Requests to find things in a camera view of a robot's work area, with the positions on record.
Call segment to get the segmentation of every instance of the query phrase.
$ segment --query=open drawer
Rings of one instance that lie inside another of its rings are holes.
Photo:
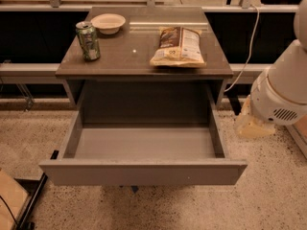
[[[87,80],[57,160],[56,185],[229,185],[245,160],[227,158],[205,81]]]

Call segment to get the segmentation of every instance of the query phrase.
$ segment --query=speckled floor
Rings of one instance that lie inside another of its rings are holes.
[[[72,110],[68,101],[0,100],[0,167],[39,178],[38,162],[59,148]],[[248,167],[235,186],[59,187],[48,181],[31,220],[38,230],[307,229],[307,160],[288,131],[239,139],[227,102],[219,111],[231,158]]]

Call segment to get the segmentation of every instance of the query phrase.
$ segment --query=soda can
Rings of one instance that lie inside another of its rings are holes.
[[[99,42],[96,28],[89,21],[82,21],[76,24],[77,37],[83,49],[85,60],[95,60],[100,57]]]

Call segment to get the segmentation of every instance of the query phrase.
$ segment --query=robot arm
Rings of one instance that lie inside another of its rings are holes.
[[[253,83],[235,129],[240,136],[274,133],[274,125],[289,126],[307,114],[307,0],[295,14],[293,41],[280,58]]]

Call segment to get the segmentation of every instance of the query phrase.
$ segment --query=bowl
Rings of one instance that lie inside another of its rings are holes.
[[[126,19],[119,14],[104,13],[92,18],[90,22],[102,34],[113,35],[125,24]]]

